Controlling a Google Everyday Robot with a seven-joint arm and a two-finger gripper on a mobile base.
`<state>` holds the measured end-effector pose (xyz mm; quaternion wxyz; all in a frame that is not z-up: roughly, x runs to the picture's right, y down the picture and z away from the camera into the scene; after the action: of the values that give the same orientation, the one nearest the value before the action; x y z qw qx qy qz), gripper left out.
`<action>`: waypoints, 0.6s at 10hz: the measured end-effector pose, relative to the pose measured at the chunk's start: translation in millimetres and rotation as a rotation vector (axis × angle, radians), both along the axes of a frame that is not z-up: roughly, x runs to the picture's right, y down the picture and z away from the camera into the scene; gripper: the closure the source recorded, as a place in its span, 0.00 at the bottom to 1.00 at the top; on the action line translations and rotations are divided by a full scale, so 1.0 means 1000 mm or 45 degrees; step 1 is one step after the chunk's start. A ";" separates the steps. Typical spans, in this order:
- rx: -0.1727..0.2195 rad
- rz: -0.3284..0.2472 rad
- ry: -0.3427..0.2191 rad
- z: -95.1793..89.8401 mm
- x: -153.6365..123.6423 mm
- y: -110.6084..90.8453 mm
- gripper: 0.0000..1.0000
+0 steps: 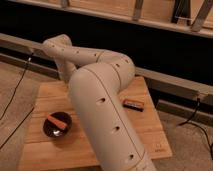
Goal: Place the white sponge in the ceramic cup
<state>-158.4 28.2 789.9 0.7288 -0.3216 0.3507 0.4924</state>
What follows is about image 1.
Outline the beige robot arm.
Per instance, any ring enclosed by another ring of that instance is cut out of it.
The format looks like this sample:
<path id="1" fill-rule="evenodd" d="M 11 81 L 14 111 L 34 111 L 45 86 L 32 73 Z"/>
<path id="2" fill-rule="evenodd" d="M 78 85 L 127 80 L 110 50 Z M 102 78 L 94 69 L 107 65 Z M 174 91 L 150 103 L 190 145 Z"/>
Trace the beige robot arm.
<path id="1" fill-rule="evenodd" d="M 136 134 L 118 94 L 135 76 L 125 54 L 76 47 L 59 35 L 42 43 L 60 78 L 103 171 L 157 171 Z"/>

